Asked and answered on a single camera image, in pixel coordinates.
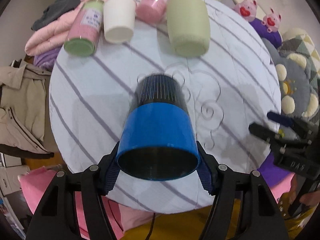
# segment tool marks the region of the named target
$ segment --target gray plush toy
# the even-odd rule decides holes
[[[264,38],[262,40],[276,67],[281,91],[282,114],[303,118],[305,121],[310,120],[316,113],[319,101],[315,90],[309,84],[311,68],[308,59],[305,58],[304,61],[307,63],[301,66],[302,55],[295,53],[286,58],[281,57],[270,41]]]

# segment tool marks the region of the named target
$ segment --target striped tablecloth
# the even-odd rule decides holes
[[[151,73],[173,76],[182,86],[196,139],[219,163],[250,172],[268,155],[248,125],[268,123],[280,112],[275,67],[255,30],[231,9],[204,0],[211,25],[209,51],[183,58],[171,51],[166,25],[136,20],[134,36],[122,45],[101,36],[92,57],[61,50],[50,84],[52,131],[72,172],[110,154],[120,139],[137,83]],[[277,129],[273,123],[270,127]],[[168,182],[135,179],[120,172],[111,199],[159,213],[184,212],[212,204],[197,173]]]

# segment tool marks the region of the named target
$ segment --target geometric patterned cushion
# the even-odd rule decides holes
[[[318,81],[320,80],[320,57],[310,36],[307,34],[297,35],[290,40],[284,41],[278,50],[282,57],[286,57],[290,53],[298,53],[309,59],[311,65],[309,83],[316,93],[319,94],[320,88],[318,87]],[[320,111],[318,110],[310,122],[319,125],[319,119]]]

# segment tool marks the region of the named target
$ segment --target purple fabric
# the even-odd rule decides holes
[[[262,174],[268,186],[271,188],[279,184],[291,172],[281,169],[273,164],[273,153],[270,152],[263,164],[257,170]]]
[[[260,37],[267,39],[271,42],[275,48],[279,48],[281,46],[281,36],[279,32],[271,32],[268,33],[267,27],[263,26],[261,20],[255,18],[252,22],[249,22],[251,26],[256,30]]]
[[[44,70],[52,71],[54,62],[57,59],[60,49],[61,47],[58,47],[35,56],[33,60],[33,65]]]

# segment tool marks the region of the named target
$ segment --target human hand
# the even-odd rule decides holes
[[[291,188],[289,191],[290,204],[292,204],[295,198],[297,197],[297,192],[296,192],[297,188],[298,188],[298,182],[297,182],[297,175],[295,174],[291,180]],[[320,203],[320,190],[304,194],[300,198],[300,202],[310,207],[318,205]]]

